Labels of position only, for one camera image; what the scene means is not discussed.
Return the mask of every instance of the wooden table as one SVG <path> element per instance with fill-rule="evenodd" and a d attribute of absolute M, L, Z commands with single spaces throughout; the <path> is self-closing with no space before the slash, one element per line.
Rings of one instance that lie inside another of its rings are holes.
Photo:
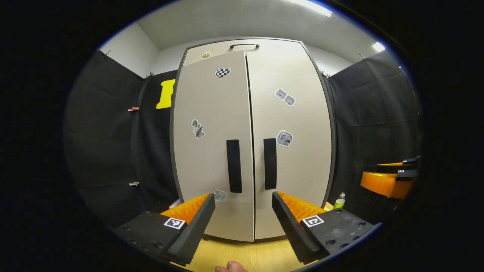
<path fill-rule="evenodd" d="M 330 211 L 333 206 L 326 202 L 324 209 Z M 255 242 L 204 236 L 192 262 L 184 268 L 195 272 L 213 272 L 215 266 L 225 267 L 229 261 L 241 263 L 249 272 L 293 271 L 305 266 L 298 261 L 285 236 L 260 239 Z"/>

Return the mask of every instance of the white wall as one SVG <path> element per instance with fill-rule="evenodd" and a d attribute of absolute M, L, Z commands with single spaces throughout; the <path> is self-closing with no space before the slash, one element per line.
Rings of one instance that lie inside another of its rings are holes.
<path fill-rule="evenodd" d="M 150 74 L 151 64 L 160 51 L 145 32 L 134 23 L 106 41 L 101 48 L 103 53 L 141 77 Z"/>
<path fill-rule="evenodd" d="M 218 37 L 218 38 L 204 39 L 204 40 L 185 43 L 182 45 L 177 45 L 165 50 L 161 50 L 151 65 L 151 71 L 156 75 L 156 74 L 160 74 L 168 71 L 177 70 L 182 60 L 185 49 L 187 47 L 190 47 L 193 45 L 199 45 L 207 42 L 226 40 L 230 38 L 235 38 L 235 37 Z M 337 72 L 353 64 L 352 62 L 347 61 L 346 59 L 343 59 L 337 55 L 334 55 L 322 49 L 309 46 L 309 45 L 306 45 L 306 47 L 309 50 L 309 54 L 311 55 L 311 57 L 314 58 L 319 71 L 323 70 L 324 74 L 329 74 L 330 76 L 332 76 Z"/>

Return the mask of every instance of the ceiling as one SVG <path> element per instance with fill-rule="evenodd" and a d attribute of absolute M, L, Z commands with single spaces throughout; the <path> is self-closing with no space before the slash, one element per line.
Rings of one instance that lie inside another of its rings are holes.
<path fill-rule="evenodd" d="M 377 41 L 333 12 L 326 17 L 286 0 L 179 0 L 138 21 L 159 50 L 224 36 L 299 40 L 350 62 L 376 53 Z"/>

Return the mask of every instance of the yellow letter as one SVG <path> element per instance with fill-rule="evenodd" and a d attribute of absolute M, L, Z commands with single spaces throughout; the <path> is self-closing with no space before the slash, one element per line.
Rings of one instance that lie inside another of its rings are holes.
<path fill-rule="evenodd" d="M 171 95 L 173 94 L 173 85 L 175 80 L 165 80 L 161 83 L 160 102 L 156 104 L 157 109 L 171 107 Z"/>

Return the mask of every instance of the black curtain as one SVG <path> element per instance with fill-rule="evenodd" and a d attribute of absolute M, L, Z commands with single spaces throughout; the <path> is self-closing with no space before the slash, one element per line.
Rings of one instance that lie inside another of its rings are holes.
<path fill-rule="evenodd" d="M 79 75 L 66 105 L 63 139 L 69 170 L 86 205 L 111 227 L 146 210 L 162 212 L 177 198 L 171 162 L 166 159 L 169 148 L 158 148 L 168 138 L 169 115 L 163 121 L 163 114 L 158 118 L 160 112 L 149 106 L 156 92 L 159 100 L 161 88 L 154 90 L 157 78 L 143 80 L 98 50 Z M 140 110 L 128 112 L 133 106 Z M 140 121 L 143 116 L 158 131 L 147 129 Z M 144 138 L 155 141 L 154 152 L 161 153 L 155 159 L 164 160 L 151 161 Z M 129 185 L 136 181 L 138 186 Z"/>
<path fill-rule="evenodd" d="M 363 172 L 420 155 L 419 104 L 399 66 L 382 51 L 325 80 L 337 133 L 328 201 L 345 192 L 345 209 L 371 223 L 382 219 L 386 199 L 360 186 Z"/>

